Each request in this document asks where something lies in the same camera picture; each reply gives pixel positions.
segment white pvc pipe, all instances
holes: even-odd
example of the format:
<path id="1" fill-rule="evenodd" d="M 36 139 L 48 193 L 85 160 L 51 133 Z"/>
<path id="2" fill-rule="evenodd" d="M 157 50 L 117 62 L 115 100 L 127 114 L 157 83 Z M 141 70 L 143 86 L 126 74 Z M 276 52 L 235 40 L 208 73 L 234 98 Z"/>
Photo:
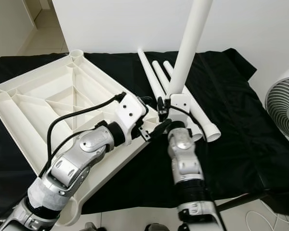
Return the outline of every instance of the white pvc pipe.
<path id="1" fill-rule="evenodd" d="M 159 81 L 161 82 L 165 92 L 167 92 L 167 88 L 169 87 L 169 81 L 164 73 L 164 71 L 162 70 L 162 68 L 160 67 L 158 61 L 153 61 L 152 66 L 158 76 Z M 192 130 L 192 138 L 193 141 L 197 141 L 200 140 L 202 138 L 202 131 L 200 130 L 200 128 L 198 127 L 197 124 L 195 124 L 190 117 L 187 118 L 187 127 L 190 128 Z"/>
<path id="2" fill-rule="evenodd" d="M 171 64 L 168 61 L 165 61 L 163 64 L 164 64 L 164 67 L 167 70 L 169 76 L 171 77 L 173 74 L 173 67 L 171 66 Z M 183 94 L 187 94 L 191 97 L 190 111 L 191 111 L 192 115 L 195 117 L 195 119 L 198 120 L 198 122 L 202 126 L 203 131 L 206 135 L 207 141 L 212 142 L 212 141 L 215 141 L 218 138 L 220 138 L 221 132 L 216 127 L 216 125 L 210 121 L 210 119 L 204 113 L 204 111 L 202 110 L 202 108 L 197 103 L 197 101 L 193 97 L 192 93 L 187 89 L 186 86 L 183 87 Z"/>
<path id="3" fill-rule="evenodd" d="M 161 85 L 158 82 L 158 79 L 148 61 L 148 59 L 145 56 L 145 53 L 142 49 L 138 49 L 138 56 L 140 58 L 141 64 L 143 65 L 145 74 L 149 80 L 150 86 L 152 88 L 152 91 L 154 93 L 155 99 L 158 100 L 158 97 L 165 97 L 165 93 L 161 87 Z"/>
<path id="4" fill-rule="evenodd" d="M 167 92 L 182 93 L 213 0 L 194 0 Z"/>

